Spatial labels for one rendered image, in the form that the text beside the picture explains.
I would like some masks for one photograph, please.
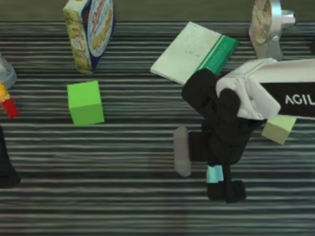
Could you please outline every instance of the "green block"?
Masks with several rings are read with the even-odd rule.
[[[67,85],[68,107],[74,125],[104,122],[98,81]]]
[[[278,116],[275,119],[269,119],[261,135],[283,145],[294,127],[295,122],[296,118],[286,116]]]

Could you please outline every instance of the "book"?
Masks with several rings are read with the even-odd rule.
[[[63,15],[76,69],[93,73],[113,34],[113,1],[69,0]]]
[[[219,75],[239,41],[189,22],[150,71],[181,85],[197,70]]]

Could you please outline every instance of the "striped table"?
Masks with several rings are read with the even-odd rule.
[[[18,82],[21,115],[1,112],[8,152],[22,177],[0,191],[1,236],[314,236],[315,125],[298,121],[284,146],[255,132],[234,178],[248,199],[213,203],[206,166],[173,169],[172,135],[198,130],[181,86],[149,72],[186,23],[118,23],[97,72],[76,72],[64,23],[0,23],[0,52]],[[254,59],[248,23],[201,23],[241,41],[225,72]],[[315,24],[282,39],[284,59],[312,58]],[[106,123],[74,127],[66,85],[98,80]]]

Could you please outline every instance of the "teal cube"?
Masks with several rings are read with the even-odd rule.
[[[68,107],[74,125],[104,122],[98,81],[67,85]]]

